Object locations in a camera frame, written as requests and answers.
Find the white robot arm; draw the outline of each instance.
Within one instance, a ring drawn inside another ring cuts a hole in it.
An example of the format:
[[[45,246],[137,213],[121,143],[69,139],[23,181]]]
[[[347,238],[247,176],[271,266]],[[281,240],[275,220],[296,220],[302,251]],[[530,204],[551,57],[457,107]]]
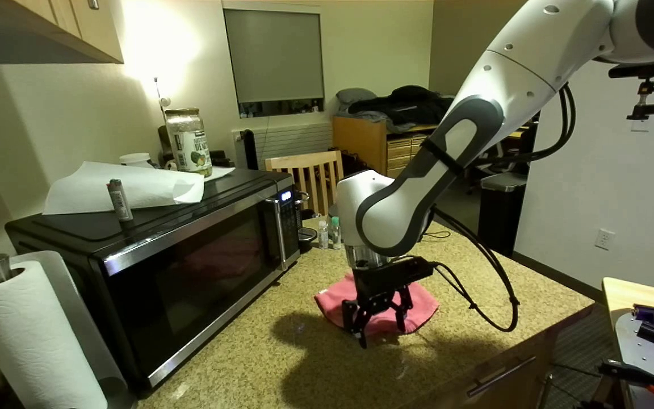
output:
[[[654,0],[526,0],[396,181],[378,172],[341,181],[341,234],[353,268],[371,270],[408,252],[439,194],[591,59],[654,64]]]

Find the pink cloth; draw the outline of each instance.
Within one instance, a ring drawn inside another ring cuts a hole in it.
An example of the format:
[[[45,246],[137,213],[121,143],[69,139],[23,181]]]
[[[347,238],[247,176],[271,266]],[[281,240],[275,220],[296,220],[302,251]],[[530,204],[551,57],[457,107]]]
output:
[[[408,293],[413,297],[413,310],[407,312],[405,331],[415,331],[423,328],[439,310],[432,293],[427,293],[419,282],[408,284]],[[318,307],[324,319],[337,328],[344,328],[344,299],[356,297],[354,278],[346,274],[341,282],[316,295]],[[387,310],[374,313],[365,328],[365,337],[388,337],[399,334],[396,323],[396,310]]]

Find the table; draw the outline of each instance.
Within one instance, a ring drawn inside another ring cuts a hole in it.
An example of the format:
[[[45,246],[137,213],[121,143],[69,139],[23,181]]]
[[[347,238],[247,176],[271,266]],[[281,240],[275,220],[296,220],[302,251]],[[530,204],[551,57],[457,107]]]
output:
[[[641,366],[650,373],[654,373],[654,343],[647,343],[637,337],[638,323],[633,323],[632,316],[627,316],[633,304],[647,304],[654,307],[654,286],[618,279],[618,278],[604,278],[602,279],[604,295],[607,295],[607,312],[609,323],[616,330],[616,341],[622,354],[622,361]],[[654,409],[654,396],[646,388],[620,385],[622,399],[627,407],[647,407]]]
[[[503,282],[463,237],[433,222],[413,254],[451,266],[474,299],[508,323]],[[363,349],[314,302],[346,278],[346,254],[314,248],[139,407],[536,407],[556,334],[596,302],[500,260],[522,302],[514,331],[486,326],[432,274],[420,284],[439,299],[436,316]]]

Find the stainless steel microwave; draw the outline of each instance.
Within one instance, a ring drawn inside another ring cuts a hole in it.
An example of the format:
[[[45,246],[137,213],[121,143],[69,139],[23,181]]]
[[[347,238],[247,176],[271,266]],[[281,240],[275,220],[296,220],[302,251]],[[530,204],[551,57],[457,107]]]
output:
[[[297,261],[286,176],[235,170],[198,204],[8,222],[17,252],[56,251],[130,388],[147,396]]]

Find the chair back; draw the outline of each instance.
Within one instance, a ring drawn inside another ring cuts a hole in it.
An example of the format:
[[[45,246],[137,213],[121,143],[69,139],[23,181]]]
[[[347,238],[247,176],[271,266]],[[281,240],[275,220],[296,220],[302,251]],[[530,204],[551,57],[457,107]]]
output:
[[[339,151],[268,156],[266,170],[290,172],[302,195],[302,210],[321,217],[337,203],[337,185],[344,179],[344,155]]]

